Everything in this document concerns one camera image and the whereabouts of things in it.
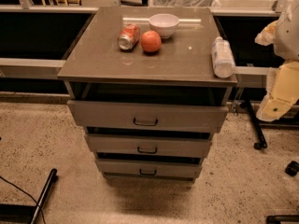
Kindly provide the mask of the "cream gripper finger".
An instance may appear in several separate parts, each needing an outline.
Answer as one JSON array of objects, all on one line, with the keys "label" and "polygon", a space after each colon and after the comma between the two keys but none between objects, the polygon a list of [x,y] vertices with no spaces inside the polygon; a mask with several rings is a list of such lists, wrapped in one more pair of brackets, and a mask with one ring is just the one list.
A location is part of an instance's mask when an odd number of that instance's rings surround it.
[{"label": "cream gripper finger", "polygon": [[256,118],[262,121],[272,122],[280,119],[291,107],[289,103],[265,95],[256,112]]},{"label": "cream gripper finger", "polygon": [[254,39],[256,44],[262,46],[269,46],[274,42],[275,31],[277,28],[277,21],[272,21],[265,26],[260,33],[258,33]]}]

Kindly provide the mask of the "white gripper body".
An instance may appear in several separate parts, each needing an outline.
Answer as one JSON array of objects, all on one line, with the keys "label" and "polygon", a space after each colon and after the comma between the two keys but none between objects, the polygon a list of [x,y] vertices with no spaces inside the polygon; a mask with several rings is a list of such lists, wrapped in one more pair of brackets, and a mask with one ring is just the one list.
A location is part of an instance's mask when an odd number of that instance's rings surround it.
[{"label": "white gripper body", "polygon": [[292,106],[299,99],[299,62],[287,61],[276,70],[270,91],[273,106]]}]

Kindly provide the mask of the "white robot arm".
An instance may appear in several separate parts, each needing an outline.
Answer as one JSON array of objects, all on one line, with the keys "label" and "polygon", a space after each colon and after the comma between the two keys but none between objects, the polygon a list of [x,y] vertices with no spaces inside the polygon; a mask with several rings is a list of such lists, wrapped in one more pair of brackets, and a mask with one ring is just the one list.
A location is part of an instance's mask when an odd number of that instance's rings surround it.
[{"label": "white robot arm", "polygon": [[299,0],[292,0],[277,21],[269,23],[255,37],[259,45],[274,46],[284,62],[270,68],[266,77],[266,95],[256,117],[274,121],[284,116],[299,100]]}]

